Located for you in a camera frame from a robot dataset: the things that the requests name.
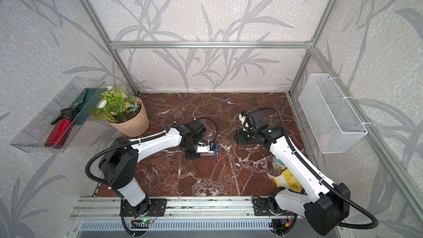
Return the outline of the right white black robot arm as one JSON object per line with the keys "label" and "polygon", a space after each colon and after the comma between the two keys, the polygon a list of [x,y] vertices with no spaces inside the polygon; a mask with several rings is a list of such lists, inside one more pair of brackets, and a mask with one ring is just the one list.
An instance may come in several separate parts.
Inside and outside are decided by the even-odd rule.
{"label": "right white black robot arm", "polygon": [[335,184],[321,173],[294,145],[286,130],[279,124],[269,125],[261,111],[242,111],[239,115],[242,129],[235,133],[238,145],[264,145],[281,160],[299,181],[304,194],[280,188],[269,195],[271,207],[276,211],[288,210],[304,217],[320,235],[327,235],[349,216],[350,190]]}

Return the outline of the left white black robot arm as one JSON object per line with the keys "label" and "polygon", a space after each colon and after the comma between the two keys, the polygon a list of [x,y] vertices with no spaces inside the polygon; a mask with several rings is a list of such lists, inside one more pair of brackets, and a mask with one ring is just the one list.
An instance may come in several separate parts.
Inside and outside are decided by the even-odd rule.
{"label": "left white black robot arm", "polygon": [[198,148],[206,146],[199,142],[206,131],[204,124],[194,120],[188,124],[173,123],[167,130],[144,138],[115,140],[112,150],[100,159],[99,169],[115,194],[138,207],[148,197],[135,179],[137,164],[168,148],[181,147],[187,154],[196,154]]}

